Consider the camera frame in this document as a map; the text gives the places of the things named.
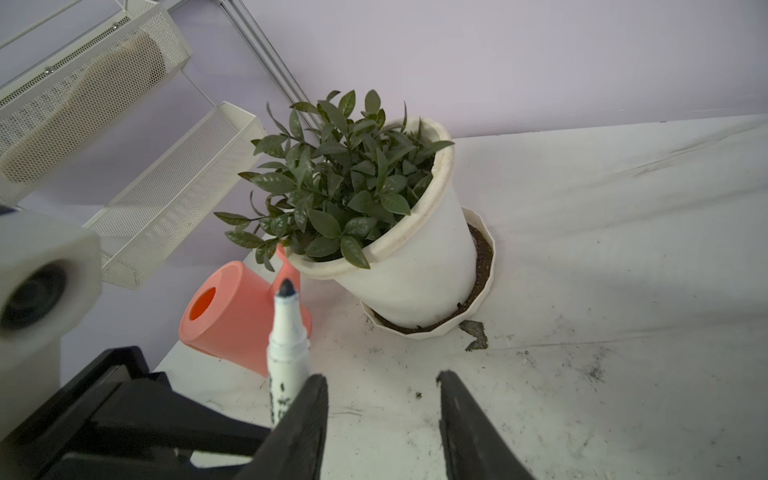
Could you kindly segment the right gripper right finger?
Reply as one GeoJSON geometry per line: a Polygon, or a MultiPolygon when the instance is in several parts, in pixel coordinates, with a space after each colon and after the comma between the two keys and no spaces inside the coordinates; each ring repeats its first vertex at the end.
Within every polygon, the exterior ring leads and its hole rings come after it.
{"type": "Polygon", "coordinates": [[[507,446],[460,377],[442,371],[437,383],[447,477],[532,480],[534,476],[507,446]]]}

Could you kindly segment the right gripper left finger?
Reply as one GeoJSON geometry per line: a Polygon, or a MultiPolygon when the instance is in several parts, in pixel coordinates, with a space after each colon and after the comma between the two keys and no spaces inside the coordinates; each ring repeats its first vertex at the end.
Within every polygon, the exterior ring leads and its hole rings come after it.
{"type": "Polygon", "coordinates": [[[328,412],[327,380],[314,374],[235,479],[319,479],[328,412]]]}

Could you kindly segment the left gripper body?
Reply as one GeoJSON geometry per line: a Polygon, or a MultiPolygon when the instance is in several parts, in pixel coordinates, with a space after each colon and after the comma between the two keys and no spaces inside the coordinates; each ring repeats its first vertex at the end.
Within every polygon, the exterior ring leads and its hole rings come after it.
{"type": "Polygon", "coordinates": [[[104,351],[1,442],[4,479],[232,479],[195,452],[252,459],[270,429],[171,387],[137,346],[104,351]]]}

